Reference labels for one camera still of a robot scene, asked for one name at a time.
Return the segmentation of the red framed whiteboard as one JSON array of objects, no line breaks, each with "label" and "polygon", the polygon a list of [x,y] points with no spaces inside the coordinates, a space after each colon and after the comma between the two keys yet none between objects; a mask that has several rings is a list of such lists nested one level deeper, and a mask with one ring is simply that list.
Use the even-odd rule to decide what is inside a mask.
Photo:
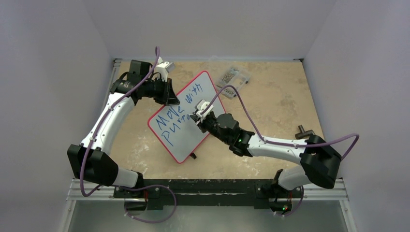
[{"label": "red framed whiteboard", "polygon": [[177,163],[183,163],[209,135],[202,133],[190,118],[201,100],[217,94],[207,71],[200,72],[177,94],[179,105],[163,106],[147,121],[148,127]]}]

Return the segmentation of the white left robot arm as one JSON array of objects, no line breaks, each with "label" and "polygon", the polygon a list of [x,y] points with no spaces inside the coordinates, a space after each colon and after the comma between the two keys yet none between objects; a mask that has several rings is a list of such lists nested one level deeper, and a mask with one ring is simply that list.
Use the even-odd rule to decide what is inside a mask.
[{"label": "white left robot arm", "polygon": [[164,106],[180,103],[168,74],[175,64],[159,58],[156,66],[132,60],[129,71],[111,86],[105,108],[90,133],[70,145],[68,159],[75,178],[102,186],[124,186],[133,198],[144,193],[142,174],[120,168],[110,157],[114,139],[127,115],[142,98]]}]

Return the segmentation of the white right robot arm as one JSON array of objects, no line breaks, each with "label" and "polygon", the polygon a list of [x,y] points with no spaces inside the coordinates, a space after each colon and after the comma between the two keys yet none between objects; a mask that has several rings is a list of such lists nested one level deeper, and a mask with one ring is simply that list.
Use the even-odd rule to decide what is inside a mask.
[{"label": "white right robot arm", "polygon": [[307,140],[277,139],[272,144],[264,142],[257,134],[239,126],[231,114],[215,116],[213,112],[201,119],[197,115],[190,118],[202,133],[208,132],[238,156],[269,157],[295,163],[290,169],[277,171],[272,192],[279,197],[290,190],[306,184],[315,184],[324,189],[332,189],[335,185],[341,163],[341,155],[331,146],[319,147],[324,140],[312,135]]}]

